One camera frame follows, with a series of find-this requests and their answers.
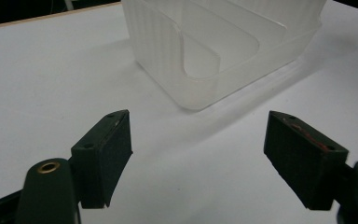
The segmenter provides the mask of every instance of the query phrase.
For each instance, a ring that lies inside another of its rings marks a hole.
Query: screw hole
[[[48,174],[48,173],[51,173],[55,170],[57,170],[58,168],[60,167],[60,164],[56,161],[52,161],[52,162],[48,162],[48,163],[45,163],[41,166],[39,166],[39,168],[37,169],[37,172],[39,174]]]
[[[332,151],[336,150],[336,148],[335,148],[335,147],[332,147],[332,146],[327,146],[327,148],[328,148],[329,150],[332,150]]]
[[[94,144],[92,144],[92,143],[87,143],[87,144],[85,144],[83,147],[84,148],[91,148],[91,147],[93,147],[94,146]]]

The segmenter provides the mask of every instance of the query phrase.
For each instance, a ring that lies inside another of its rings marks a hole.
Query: frosted plastic box
[[[136,61],[181,106],[202,109],[290,63],[326,0],[122,0]]]

